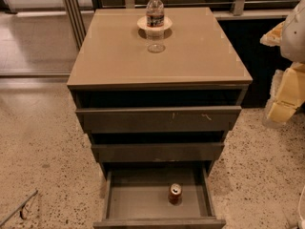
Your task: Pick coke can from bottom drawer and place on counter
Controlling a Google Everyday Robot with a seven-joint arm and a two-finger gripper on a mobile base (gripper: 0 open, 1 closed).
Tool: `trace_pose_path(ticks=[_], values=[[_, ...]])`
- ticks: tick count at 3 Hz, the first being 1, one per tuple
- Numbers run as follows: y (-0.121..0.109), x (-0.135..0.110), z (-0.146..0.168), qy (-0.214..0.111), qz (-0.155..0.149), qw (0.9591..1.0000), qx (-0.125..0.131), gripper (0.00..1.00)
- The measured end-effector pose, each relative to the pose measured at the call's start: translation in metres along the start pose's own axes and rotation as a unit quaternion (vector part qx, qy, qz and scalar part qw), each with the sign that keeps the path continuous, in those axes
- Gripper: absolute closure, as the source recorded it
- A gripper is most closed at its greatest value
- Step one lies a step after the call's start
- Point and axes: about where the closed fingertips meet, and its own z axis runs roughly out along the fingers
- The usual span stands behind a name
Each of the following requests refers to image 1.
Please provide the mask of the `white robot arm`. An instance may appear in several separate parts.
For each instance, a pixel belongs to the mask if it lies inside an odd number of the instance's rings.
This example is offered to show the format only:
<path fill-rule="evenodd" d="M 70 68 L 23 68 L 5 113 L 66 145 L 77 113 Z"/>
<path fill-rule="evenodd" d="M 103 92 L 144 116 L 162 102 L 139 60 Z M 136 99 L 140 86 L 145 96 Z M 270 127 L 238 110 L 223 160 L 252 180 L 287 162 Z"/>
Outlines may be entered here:
<path fill-rule="evenodd" d="M 265 46 L 278 46 L 282 57 L 292 65 L 276 70 L 265 106 L 263 124 L 283 126 L 305 102 L 305 0 L 301 0 L 287 18 L 260 38 Z"/>

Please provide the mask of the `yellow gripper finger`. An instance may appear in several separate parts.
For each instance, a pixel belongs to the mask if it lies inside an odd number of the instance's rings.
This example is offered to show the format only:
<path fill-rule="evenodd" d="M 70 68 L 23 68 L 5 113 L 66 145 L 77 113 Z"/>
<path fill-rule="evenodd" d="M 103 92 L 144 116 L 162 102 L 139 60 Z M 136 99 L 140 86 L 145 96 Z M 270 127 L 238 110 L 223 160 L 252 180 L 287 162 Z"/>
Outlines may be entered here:
<path fill-rule="evenodd" d="M 285 71 L 276 70 L 266 107 L 267 119 L 287 122 L 305 103 L 305 64 L 294 62 Z"/>
<path fill-rule="evenodd" d="M 279 46 L 282 38 L 283 25 L 284 23 L 280 22 L 273 29 L 265 33 L 260 38 L 260 43 L 269 47 Z"/>

